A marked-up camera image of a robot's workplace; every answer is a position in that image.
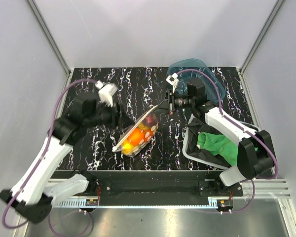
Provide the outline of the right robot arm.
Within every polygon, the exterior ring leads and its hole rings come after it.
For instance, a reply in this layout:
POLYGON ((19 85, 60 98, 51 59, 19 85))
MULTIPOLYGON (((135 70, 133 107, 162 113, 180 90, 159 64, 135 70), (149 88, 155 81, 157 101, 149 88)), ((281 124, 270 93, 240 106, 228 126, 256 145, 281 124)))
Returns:
POLYGON ((172 89, 154 107, 154 112, 172 115, 177 108, 192 108, 198 120, 219 131, 220 137, 227 138, 236 147, 236 163, 223 171, 220 180, 214 183, 218 195, 225 196, 232 185, 260 177, 272 168, 275 169, 273 177, 277 177, 278 162, 270 134, 265 130, 257 132, 229 116, 222 109, 221 95, 210 77, 193 78, 187 94, 176 94, 177 74, 168 76, 166 81, 172 89))

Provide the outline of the clear zip top bag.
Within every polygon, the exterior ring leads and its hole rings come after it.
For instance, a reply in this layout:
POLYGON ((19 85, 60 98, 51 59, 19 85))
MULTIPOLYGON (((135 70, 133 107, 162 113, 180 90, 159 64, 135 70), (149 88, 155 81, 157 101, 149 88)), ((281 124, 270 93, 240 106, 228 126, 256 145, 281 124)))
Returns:
POLYGON ((127 128, 112 148, 114 153, 121 152, 125 156, 134 157, 152 140, 158 129, 158 118, 154 113, 156 108, 157 105, 153 106, 127 128))

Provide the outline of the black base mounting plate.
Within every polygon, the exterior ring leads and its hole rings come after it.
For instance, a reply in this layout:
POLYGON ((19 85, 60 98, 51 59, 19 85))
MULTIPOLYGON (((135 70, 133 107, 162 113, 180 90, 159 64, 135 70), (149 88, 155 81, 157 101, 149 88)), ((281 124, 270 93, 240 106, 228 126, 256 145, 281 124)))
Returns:
POLYGON ((218 199, 243 196, 239 183, 223 187, 219 171, 92 171, 100 193, 77 194, 60 202, 67 208, 204 208, 218 199))

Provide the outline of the fake orange fruit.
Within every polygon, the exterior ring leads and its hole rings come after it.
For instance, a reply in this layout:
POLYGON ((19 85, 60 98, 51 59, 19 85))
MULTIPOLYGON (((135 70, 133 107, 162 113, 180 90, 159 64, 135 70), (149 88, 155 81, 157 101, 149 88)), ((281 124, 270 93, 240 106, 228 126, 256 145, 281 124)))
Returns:
POLYGON ((128 136, 127 140, 134 146, 140 145, 144 140, 144 133, 139 128, 135 128, 128 136))

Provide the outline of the teal plastic container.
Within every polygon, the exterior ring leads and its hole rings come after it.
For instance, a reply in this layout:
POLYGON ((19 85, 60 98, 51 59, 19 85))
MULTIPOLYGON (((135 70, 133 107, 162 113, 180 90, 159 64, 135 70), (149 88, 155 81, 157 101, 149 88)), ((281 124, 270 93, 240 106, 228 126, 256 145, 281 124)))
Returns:
POLYGON ((176 92, 178 94, 187 94, 187 83, 192 82, 195 78, 198 81, 202 81, 205 85, 205 93, 207 99, 215 103, 219 103, 217 91, 220 94, 220 101, 225 97, 225 88, 218 81, 207 65, 195 58, 185 59, 177 63, 172 64, 168 70, 167 75, 178 75, 178 86, 176 92))

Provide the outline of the yellow fake lemon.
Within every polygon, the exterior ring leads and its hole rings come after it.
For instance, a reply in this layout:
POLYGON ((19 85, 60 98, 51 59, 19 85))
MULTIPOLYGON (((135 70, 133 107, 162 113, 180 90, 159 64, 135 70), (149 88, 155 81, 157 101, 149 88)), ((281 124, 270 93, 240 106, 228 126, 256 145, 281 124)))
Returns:
POLYGON ((134 145, 132 145, 128 140, 125 140, 122 144, 122 153, 124 155, 131 155, 133 153, 134 145))

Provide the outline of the green microfibre cloth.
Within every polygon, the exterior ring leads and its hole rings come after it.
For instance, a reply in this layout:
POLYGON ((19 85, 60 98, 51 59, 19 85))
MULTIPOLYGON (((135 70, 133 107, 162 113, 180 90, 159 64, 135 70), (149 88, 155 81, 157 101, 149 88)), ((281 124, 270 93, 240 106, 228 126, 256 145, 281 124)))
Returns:
POLYGON ((224 135, 201 132, 198 134, 197 147, 209 151, 214 156, 220 155, 231 166, 237 164, 238 146, 224 135))

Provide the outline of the dark red fake fruit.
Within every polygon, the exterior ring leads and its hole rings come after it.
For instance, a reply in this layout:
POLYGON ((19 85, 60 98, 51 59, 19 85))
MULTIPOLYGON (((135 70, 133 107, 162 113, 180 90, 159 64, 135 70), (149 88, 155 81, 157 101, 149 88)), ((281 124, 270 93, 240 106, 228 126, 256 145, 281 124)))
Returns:
POLYGON ((158 118, 154 113, 149 113, 142 121, 144 130, 153 127, 158 124, 158 118))

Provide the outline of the aluminium frame rail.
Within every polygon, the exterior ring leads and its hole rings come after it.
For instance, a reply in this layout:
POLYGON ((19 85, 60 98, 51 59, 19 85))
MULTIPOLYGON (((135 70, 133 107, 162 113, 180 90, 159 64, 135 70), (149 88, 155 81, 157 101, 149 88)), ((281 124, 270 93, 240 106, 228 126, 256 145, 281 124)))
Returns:
POLYGON ((53 51, 56 59, 58 60, 61 68, 65 72, 66 76, 69 76, 71 73, 71 69, 68 66, 67 62, 65 61, 65 58, 62 55, 54 37, 52 36, 52 33, 51 33, 46 21, 44 20, 44 17, 42 15, 41 11, 39 10, 39 7, 37 6, 36 1, 35 0, 25 0, 25 2, 27 3, 36 22, 38 23, 46 41, 48 42, 51 50, 53 51))

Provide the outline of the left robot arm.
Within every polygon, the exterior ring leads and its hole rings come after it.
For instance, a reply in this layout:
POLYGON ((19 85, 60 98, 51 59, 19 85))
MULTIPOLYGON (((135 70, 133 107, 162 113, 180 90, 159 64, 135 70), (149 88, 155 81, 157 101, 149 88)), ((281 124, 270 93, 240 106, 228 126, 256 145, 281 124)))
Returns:
POLYGON ((90 196, 98 187, 97 177, 86 170, 78 171, 67 180, 47 187, 59 163, 69 154, 89 128, 99 125, 125 129, 133 125, 119 102, 112 106, 101 102, 96 93, 83 93, 53 121, 43 147, 22 179, 11 189, 3 189, 0 199, 27 221, 38 224, 54 205, 71 196, 90 196))

